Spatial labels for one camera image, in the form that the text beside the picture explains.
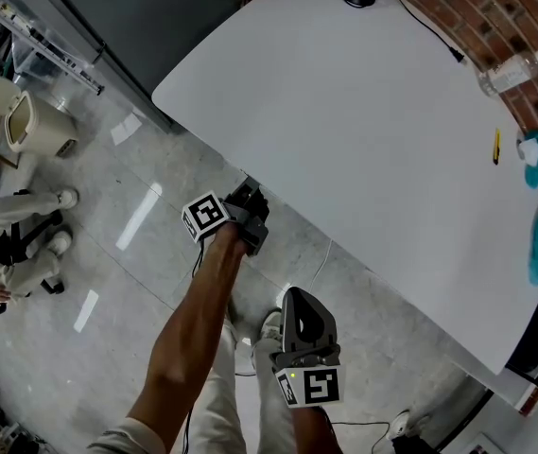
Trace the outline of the person's left leg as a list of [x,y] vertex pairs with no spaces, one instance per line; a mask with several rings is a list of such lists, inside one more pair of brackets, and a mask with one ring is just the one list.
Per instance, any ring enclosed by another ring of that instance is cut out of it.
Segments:
[[216,356],[195,402],[189,454],[247,454],[235,398],[236,332],[223,322]]

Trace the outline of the person's beige ribbed shirt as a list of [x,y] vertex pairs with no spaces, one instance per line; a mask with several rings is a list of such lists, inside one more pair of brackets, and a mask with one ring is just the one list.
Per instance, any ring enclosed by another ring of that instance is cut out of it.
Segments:
[[90,443],[85,454],[166,454],[166,449],[154,430],[127,417]]

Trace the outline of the person's right shoe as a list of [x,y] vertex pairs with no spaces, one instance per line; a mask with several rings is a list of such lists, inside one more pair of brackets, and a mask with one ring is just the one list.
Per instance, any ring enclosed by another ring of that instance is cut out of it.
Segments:
[[277,341],[282,344],[282,309],[274,308],[271,310],[262,322],[259,334],[259,340]]

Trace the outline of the person's right forearm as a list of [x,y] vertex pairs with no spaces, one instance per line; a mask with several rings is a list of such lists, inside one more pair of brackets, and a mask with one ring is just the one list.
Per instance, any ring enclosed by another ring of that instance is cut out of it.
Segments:
[[291,416],[297,454],[342,454],[323,408],[293,409]]

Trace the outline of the person's leg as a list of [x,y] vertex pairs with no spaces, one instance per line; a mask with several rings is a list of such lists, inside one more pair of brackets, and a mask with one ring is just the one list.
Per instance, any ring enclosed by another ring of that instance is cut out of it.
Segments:
[[236,332],[223,322],[216,356],[195,402],[189,454],[247,454],[235,398]]
[[297,453],[291,412],[273,372],[270,358],[279,349],[279,341],[263,338],[254,345],[252,351],[260,395],[258,454]]

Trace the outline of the person's left forearm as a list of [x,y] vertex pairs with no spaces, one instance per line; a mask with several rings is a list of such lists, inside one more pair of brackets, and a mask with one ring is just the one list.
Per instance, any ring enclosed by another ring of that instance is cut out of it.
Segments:
[[192,282],[153,346],[144,387],[129,412],[169,450],[213,365],[247,245],[237,227],[217,230]]

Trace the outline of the clear plastic water bottle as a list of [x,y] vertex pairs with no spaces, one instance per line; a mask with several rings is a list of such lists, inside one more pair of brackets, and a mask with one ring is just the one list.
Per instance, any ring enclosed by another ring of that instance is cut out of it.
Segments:
[[486,96],[503,94],[538,76],[538,51],[515,54],[496,67],[478,75]]

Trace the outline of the person's right leg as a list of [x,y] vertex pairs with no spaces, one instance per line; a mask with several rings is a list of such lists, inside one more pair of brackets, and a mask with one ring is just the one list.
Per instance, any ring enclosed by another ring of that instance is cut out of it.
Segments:
[[258,454],[297,453],[291,412],[273,372],[270,358],[279,349],[279,341],[263,338],[254,345],[252,351],[260,395]]

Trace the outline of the white grey refrigerator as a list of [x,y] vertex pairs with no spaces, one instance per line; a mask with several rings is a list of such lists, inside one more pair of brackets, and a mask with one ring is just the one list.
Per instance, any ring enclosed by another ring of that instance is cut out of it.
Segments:
[[33,11],[159,128],[151,95],[240,0],[26,0]]

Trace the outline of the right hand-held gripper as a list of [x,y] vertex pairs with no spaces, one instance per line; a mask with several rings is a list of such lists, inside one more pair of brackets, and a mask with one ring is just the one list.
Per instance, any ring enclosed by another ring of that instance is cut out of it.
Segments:
[[[290,409],[314,408],[343,400],[345,367],[339,361],[337,338],[332,313],[312,294],[289,288],[282,302],[284,352],[269,357]],[[298,351],[303,342],[318,348]]]

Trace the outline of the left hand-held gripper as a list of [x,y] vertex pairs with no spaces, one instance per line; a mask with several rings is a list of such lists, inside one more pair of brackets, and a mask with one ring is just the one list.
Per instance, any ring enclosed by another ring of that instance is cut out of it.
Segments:
[[224,223],[231,222],[238,227],[241,239],[248,245],[249,256],[258,254],[268,236],[268,216],[268,200],[259,182],[252,177],[247,177],[223,199],[209,191],[182,209],[182,223],[195,243],[201,243]]

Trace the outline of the clear plastic storage box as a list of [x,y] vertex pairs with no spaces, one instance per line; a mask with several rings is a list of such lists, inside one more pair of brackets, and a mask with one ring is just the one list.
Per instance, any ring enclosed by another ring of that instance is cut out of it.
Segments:
[[63,72],[89,87],[97,95],[104,89],[89,73],[90,65],[79,57],[49,41],[32,27],[12,32],[11,56],[17,74],[27,74],[50,83]]

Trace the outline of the white metal shelving rack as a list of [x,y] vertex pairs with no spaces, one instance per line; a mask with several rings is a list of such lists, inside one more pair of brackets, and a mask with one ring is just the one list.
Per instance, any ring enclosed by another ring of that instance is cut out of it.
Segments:
[[7,0],[0,0],[0,25],[9,30],[13,36],[18,37],[27,47],[55,64],[61,71],[88,87],[97,96],[104,91],[104,86],[88,73],[90,65],[87,62],[48,40]]

